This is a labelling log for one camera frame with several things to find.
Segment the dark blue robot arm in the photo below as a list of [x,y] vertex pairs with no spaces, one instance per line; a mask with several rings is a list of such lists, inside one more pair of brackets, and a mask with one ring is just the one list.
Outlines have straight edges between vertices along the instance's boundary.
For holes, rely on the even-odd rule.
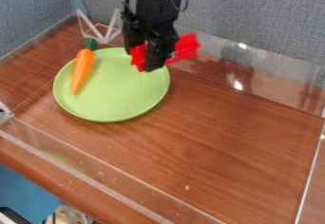
[[181,0],[136,0],[136,11],[132,11],[129,0],[123,1],[123,46],[131,54],[132,48],[147,45],[143,60],[145,72],[163,67],[175,50],[179,35],[173,22],[185,9],[187,4],[181,7]]

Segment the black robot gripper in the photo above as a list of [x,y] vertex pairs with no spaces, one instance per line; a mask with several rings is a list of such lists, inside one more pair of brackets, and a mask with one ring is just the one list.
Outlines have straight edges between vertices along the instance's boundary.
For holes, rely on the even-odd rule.
[[127,53],[147,42],[144,52],[144,71],[163,67],[173,52],[179,35],[173,23],[179,17],[180,0],[136,0],[136,9],[131,1],[123,1],[123,46]]

